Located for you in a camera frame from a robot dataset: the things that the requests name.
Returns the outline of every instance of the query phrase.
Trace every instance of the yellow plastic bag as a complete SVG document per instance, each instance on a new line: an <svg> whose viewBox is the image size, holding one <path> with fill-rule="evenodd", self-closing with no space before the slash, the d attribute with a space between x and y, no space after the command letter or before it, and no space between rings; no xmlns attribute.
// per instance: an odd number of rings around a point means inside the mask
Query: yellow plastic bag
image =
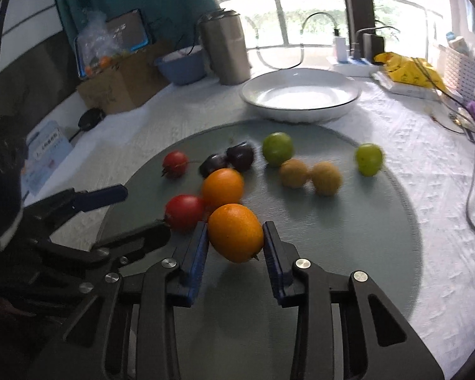
<svg viewBox="0 0 475 380"><path fill-rule="evenodd" d="M446 92L447 88L434 67L425 59L416 59L423 65L424 73L427 73L431 80ZM381 53L375 56L375 61L384 63L389 77L392 81L398 83L412 84L426 88L434 88L431 82L426 78L419 66L411 57L404 57L396 53Z"/></svg>

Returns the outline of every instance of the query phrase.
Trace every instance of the blue and white package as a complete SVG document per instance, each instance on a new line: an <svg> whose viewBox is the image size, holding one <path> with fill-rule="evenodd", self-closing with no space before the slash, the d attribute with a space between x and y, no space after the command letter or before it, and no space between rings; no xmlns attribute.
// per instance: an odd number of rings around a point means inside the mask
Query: blue and white package
<svg viewBox="0 0 475 380"><path fill-rule="evenodd" d="M36 195L54 170L72 151L55 121L48 121L28 142L28 160L21 172L21 189Z"/></svg>

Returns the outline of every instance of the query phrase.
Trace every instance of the round green placemat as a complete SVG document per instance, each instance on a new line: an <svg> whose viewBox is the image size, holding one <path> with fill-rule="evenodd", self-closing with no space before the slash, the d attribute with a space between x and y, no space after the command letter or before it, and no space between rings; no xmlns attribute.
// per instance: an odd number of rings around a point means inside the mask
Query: round green placemat
<svg viewBox="0 0 475 380"><path fill-rule="evenodd" d="M270 133L283 131L294 142L295 157L313 165L332 161L343 175L333 198L280 185L276 168L267 167L260 145ZM178 149L190 160L249 140L256 161L244 173L243 204L261 222L272 220L282 240L326 271L350 275L364 270L396 307L409 317L422 273L421 237L411 204L395 177L382 170L361 176L353 161L356 144L316 125L288 125L254 120L214 128L188 137L154 156L127 183L129 197L113 206L100 238L143 226L163 217L173 196L197 194L203 179L198 164L172 181L161 177L163 157ZM122 269L125 275L145 271L169 256L180 238ZM288 379L294 350L297 309L282 309L272 296L262 253L259 261L232 264L211 247L199 296L190 309L175 309L176 336L183 379Z"/></svg>

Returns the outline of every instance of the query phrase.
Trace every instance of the white bowl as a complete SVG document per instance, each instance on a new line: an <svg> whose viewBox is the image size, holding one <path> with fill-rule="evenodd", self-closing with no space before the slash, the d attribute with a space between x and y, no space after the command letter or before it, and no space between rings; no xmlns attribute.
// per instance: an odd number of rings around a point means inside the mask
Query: white bowl
<svg viewBox="0 0 475 380"><path fill-rule="evenodd" d="M334 71L294 68L252 78L240 94L266 118L314 123L347 114L361 89L355 80Z"/></svg>

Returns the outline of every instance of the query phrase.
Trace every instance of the white wicker basket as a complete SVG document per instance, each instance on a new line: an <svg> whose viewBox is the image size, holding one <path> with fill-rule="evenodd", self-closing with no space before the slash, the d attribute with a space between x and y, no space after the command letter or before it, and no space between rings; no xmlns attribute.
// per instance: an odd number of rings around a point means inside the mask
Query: white wicker basket
<svg viewBox="0 0 475 380"><path fill-rule="evenodd" d="M465 102L475 100L475 61L456 50L447 47L447 60L443 80L445 84L459 92Z"/></svg>

